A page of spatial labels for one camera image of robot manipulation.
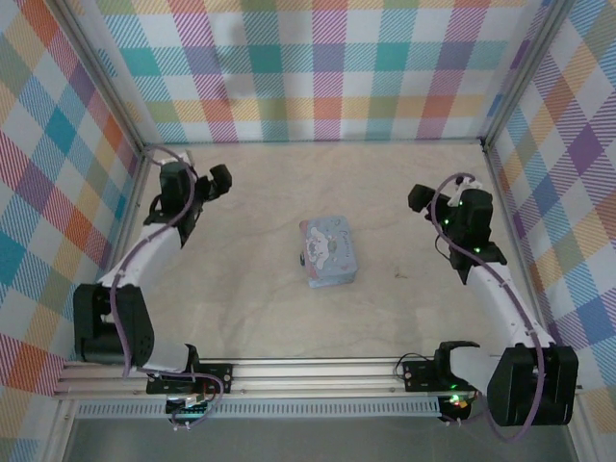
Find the plaid wall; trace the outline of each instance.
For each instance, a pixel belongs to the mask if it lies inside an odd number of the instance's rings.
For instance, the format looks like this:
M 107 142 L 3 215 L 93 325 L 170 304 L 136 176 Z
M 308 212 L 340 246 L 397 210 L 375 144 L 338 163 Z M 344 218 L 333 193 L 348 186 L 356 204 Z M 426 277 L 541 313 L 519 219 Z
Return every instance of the plaid wall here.
M 476 138 L 550 0 L 69 3 L 143 138 L 186 143 Z
M 36 460 L 137 155 L 43 0 L 0 2 L 0 460 Z
M 550 332 L 616 449 L 616 0 L 578 0 L 492 161 Z

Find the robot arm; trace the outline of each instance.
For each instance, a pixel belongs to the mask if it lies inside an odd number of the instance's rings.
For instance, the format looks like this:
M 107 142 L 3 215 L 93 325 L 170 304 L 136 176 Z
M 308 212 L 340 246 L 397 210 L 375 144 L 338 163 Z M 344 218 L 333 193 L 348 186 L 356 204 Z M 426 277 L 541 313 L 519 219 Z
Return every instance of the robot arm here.
M 469 258 L 453 246 L 449 262 L 464 285 L 475 294 L 486 316 L 504 340 L 501 357 L 491 356 L 473 342 L 444 342 L 435 351 L 434 363 L 439 381 L 455 388 L 471 386 L 487 398 L 497 424 L 520 425 L 529 414 L 538 381 L 536 336 L 543 352 L 545 382 L 533 424 L 567 424 L 572 416 L 578 377 L 578 358 L 570 346 L 557 346 L 522 301 L 511 278 L 506 259 L 498 246 L 490 241 L 490 220 L 493 214 L 492 195 L 481 184 L 469 178 L 456 180 L 454 197 L 435 197 L 431 188 L 416 185 L 409 194 L 409 207 L 420 212 L 436 201 L 436 221 L 444 234 L 483 263 Z M 507 289 L 518 299 L 528 321 Z
M 116 321 L 112 316 L 110 291 L 116 276 L 115 304 L 131 351 L 131 366 L 161 372 L 188 372 L 198 361 L 196 348 L 158 339 L 145 306 L 144 294 L 152 288 L 167 261 L 188 240 L 194 230 L 203 203 L 229 191 L 231 174 L 225 165 L 210 170 L 212 179 L 197 177 L 183 163 L 170 162 L 161 167 L 159 194 L 150 205 L 138 242 L 124 258 L 96 284 L 81 284 L 73 296 L 75 350 L 81 360 L 99 364 L 123 364 L 124 351 Z M 190 200 L 181 219 L 174 219 Z M 139 246 L 139 252 L 133 252 Z

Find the metal extrusion frame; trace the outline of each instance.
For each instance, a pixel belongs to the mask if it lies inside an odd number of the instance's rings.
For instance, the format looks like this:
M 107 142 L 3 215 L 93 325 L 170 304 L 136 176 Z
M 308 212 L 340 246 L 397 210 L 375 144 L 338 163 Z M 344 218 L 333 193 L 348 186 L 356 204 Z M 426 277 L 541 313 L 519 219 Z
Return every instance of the metal extrusion frame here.
M 137 222 L 137 214 L 141 207 L 141 199 L 143 198 L 143 192 L 145 190 L 145 184 L 147 177 L 150 174 L 152 163 L 148 162 L 145 156 L 141 156 L 139 163 L 135 168 L 135 183 L 131 196 L 128 199 L 126 212 L 117 234 L 117 239 L 111 258 L 107 262 L 106 270 L 110 270 L 122 256 L 126 253 L 126 250 L 131 245 L 131 236 L 135 229 Z
M 64 30 L 70 44 L 75 49 L 84 68 L 108 104 L 124 133 L 129 136 L 129 140 L 133 143 L 134 147 L 138 150 L 143 149 L 144 143 L 137 126 L 133 123 L 132 118 L 117 95 L 109 75 L 105 72 L 104 65 L 100 62 L 98 54 L 92 49 L 90 42 L 79 25 L 79 21 L 75 18 L 71 8 L 66 4 L 66 0 L 45 0 L 45 4 Z
M 406 393 L 394 375 L 397 358 L 201 360 L 233 364 L 233 386 L 225 399 L 450 397 L 455 392 Z M 147 375 L 121 378 L 122 367 L 68 363 L 56 389 L 59 399 L 152 398 Z
M 528 84 L 548 52 L 554 37 L 556 37 L 560 30 L 560 26 L 575 3 L 576 0 L 552 0 L 550 10 L 540 26 L 539 33 L 528 47 L 528 52 L 522 59 L 511 88 L 505 94 L 492 119 L 492 123 L 488 127 L 483 140 L 483 144 L 488 151 L 492 150 L 496 139 L 504 130 L 507 121 L 513 114 L 515 107 L 520 102 Z

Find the purple cable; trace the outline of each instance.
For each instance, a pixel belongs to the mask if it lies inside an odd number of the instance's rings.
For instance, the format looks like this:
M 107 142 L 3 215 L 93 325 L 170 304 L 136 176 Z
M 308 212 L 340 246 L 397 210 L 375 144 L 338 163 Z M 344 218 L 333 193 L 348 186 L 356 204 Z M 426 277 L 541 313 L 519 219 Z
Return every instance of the purple cable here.
M 218 392 L 217 392 L 216 400 L 213 403 L 211 403 L 211 405 L 208 405 L 207 410 L 205 411 L 205 413 L 201 417 L 199 417 L 193 423 L 186 424 L 184 426 L 184 428 L 186 428 L 187 430 L 190 430 L 192 427 L 197 426 L 197 425 L 201 424 L 203 421 L 205 421 L 209 417 L 210 413 L 214 410 L 214 408 L 218 406 L 218 404 L 220 403 L 220 400 L 222 399 L 222 395 L 224 395 L 224 384 L 222 383 L 222 380 L 220 380 L 215 375 L 211 375 L 209 373 L 203 373 L 203 372 L 161 372 L 161 371 L 152 371 L 150 369 L 139 369 L 139 372 L 167 375 L 167 376 L 170 376 L 170 377 L 200 377 L 200 378 L 208 378 L 208 379 L 213 380 L 213 381 L 215 381 L 217 383 L 217 385 L 218 385 Z M 175 425 L 175 428 L 179 427 L 178 423 L 175 421 L 175 413 L 171 414 L 171 421 Z
M 165 226 L 160 228 L 158 231 L 155 231 L 154 233 L 152 233 L 147 238 L 139 241 L 131 249 L 131 251 L 128 253 L 126 258 L 124 258 L 124 260 L 122 260 L 122 264 L 120 265 L 120 267 L 118 269 L 118 272 L 115 274 L 114 280 L 112 281 L 112 287 L 111 287 L 110 293 L 109 293 L 109 300 L 110 300 L 112 315 L 114 317 L 115 329 L 117 330 L 117 336 L 119 337 L 119 341 L 122 344 L 122 350 L 124 352 L 124 369 L 122 371 L 122 378 L 128 377 L 128 374 L 131 371 L 132 352 L 131 352 L 131 347 L 130 347 L 130 345 L 128 343 L 128 338 L 126 337 L 126 332 L 124 332 L 124 327 L 122 326 L 122 323 L 120 321 L 120 318 L 119 318 L 119 315 L 118 315 L 118 312 L 117 312 L 117 302 L 116 302 L 117 285 L 119 284 L 120 279 L 124 276 L 124 272 L 128 268 L 128 265 L 135 258 L 135 255 L 137 255 L 139 253 L 139 251 L 143 248 L 143 246 L 146 245 L 147 243 L 149 243 L 151 240 L 153 240 L 153 239 L 157 238 L 158 236 L 160 236 L 161 234 L 163 234 L 171 226 L 173 226 L 175 223 L 177 223 L 190 210 L 191 206 L 193 205 L 194 178 L 193 178 L 193 174 L 191 172 L 191 167 L 186 162 L 184 162 L 184 160 L 180 156 L 178 156 L 176 153 L 174 153 L 170 149 L 168 149 L 168 148 L 166 148 L 164 146 L 160 146 L 158 144 L 149 145 L 144 150 L 145 155 L 148 157 L 148 159 L 150 161 L 153 161 L 153 159 L 152 159 L 152 157 L 150 155 L 148 155 L 148 152 L 152 151 L 152 150 L 155 150 L 155 149 L 160 149 L 161 151 L 166 152 L 173 159 L 175 159 L 180 164 L 182 164 L 182 166 L 189 173 L 189 179 L 190 179 L 191 188 L 190 188 L 190 192 L 189 192 L 189 200 L 186 202 L 186 205 L 184 206 L 182 211 L 176 217 L 174 217 L 169 223 L 165 224 Z M 158 161 L 153 161 L 153 162 L 156 165 L 161 165 L 161 163 L 158 162 Z
M 148 157 L 149 162 L 151 162 L 152 164 L 154 164 L 156 167 L 162 167 L 163 163 L 161 161 L 157 161 L 156 159 L 154 159 L 153 157 Z
M 515 443 L 517 441 L 520 441 L 520 439 L 522 439 L 522 437 L 526 435 L 526 433 L 532 426 L 532 422 L 534 421 L 535 416 L 537 415 L 537 412 L 539 411 L 539 404 L 541 403 L 541 396 L 543 395 L 543 387 L 545 383 L 544 375 L 546 371 L 546 363 L 545 363 L 545 359 L 543 356 L 543 349 L 541 348 L 541 343 L 539 342 L 539 337 L 537 336 L 537 334 L 535 333 L 532 327 L 532 322 L 528 318 L 528 315 L 526 314 L 526 311 L 524 307 L 522 306 L 522 303 L 520 303 L 520 300 L 513 293 L 509 285 L 505 282 L 502 276 L 498 274 L 494 269 L 492 269 L 486 262 L 481 260 L 476 255 L 473 255 L 473 253 L 469 252 L 468 250 L 460 247 L 459 245 L 454 243 L 450 238 L 448 238 L 447 235 L 443 232 L 443 229 L 441 228 L 441 224 L 436 219 L 436 199 L 438 198 L 439 194 L 445 188 L 446 185 L 448 185 L 451 181 L 455 180 L 456 178 L 460 176 L 471 178 L 471 180 L 475 180 L 475 176 L 471 175 L 470 173 L 455 173 L 451 175 L 450 177 L 448 177 L 443 183 L 441 183 L 441 185 L 437 188 L 436 192 L 434 193 L 434 196 L 432 197 L 432 200 L 430 202 L 430 216 L 432 218 L 432 224 L 434 225 L 434 228 L 436 228 L 436 232 L 439 234 L 441 239 L 443 239 L 443 241 L 445 241 L 453 249 L 460 252 L 462 255 L 470 258 L 471 260 L 481 265 L 486 271 L 490 273 L 492 277 L 494 277 L 499 282 L 500 286 L 504 288 L 504 290 L 507 292 L 507 295 L 509 295 L 509 298 L 511 298 L 511 301 L 515 305 L 516 310 L 522 317 L 525 327 L 528 330 L 528 333 L 530 334 L 530 339 L 532 340 L 537 350 L 537 365 L 538 365 L 537 367 L 538 369 L 537 389 L 535 390 L 535 396 L 532 400 L 532 404 L 530 406 L 530 411 L 528 412 L 528 416 L 526 417 L 526 420 L 524 424 L 522 425 L 522 429 L 518 433 L 516 433 L 515 435 L 511 437 L 502 436 L 501 433 L 498 431 L 497 423 L 494 421 L 494 417 L 492 417 L 492 413 L 488 409 L 487 403 L 485 401 L 483 402 L 485 405 L 488 423 L 490 424 L 490 427 L 494 430 L 497 437 L 501 441 L 504 441 L 505 443 Z

